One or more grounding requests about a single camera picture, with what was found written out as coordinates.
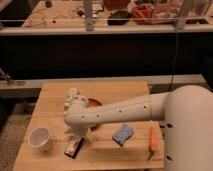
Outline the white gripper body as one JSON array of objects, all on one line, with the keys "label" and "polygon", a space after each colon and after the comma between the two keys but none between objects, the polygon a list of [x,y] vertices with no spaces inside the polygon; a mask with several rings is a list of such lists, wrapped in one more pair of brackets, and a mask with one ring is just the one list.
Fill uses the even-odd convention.
[{"label": "white gripper body", "polygon": [[92,132],[88,126],[82,126],[82,125],[77,125],[73,127],[68,126],[65,130],[65,134],[68,134],[74,137],[85,138],[86,140],[92,139]]}]

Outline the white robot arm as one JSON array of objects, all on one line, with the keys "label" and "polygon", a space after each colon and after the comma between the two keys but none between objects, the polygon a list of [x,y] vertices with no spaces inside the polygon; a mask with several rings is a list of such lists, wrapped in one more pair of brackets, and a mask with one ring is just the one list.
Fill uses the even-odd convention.
[{"label": "white robot arm", "polygon": [[91,124],[163,120],[165,171],[213,171],[213,92],[187,85],[89,108],[73,95],[64,122],[83,136]]}]

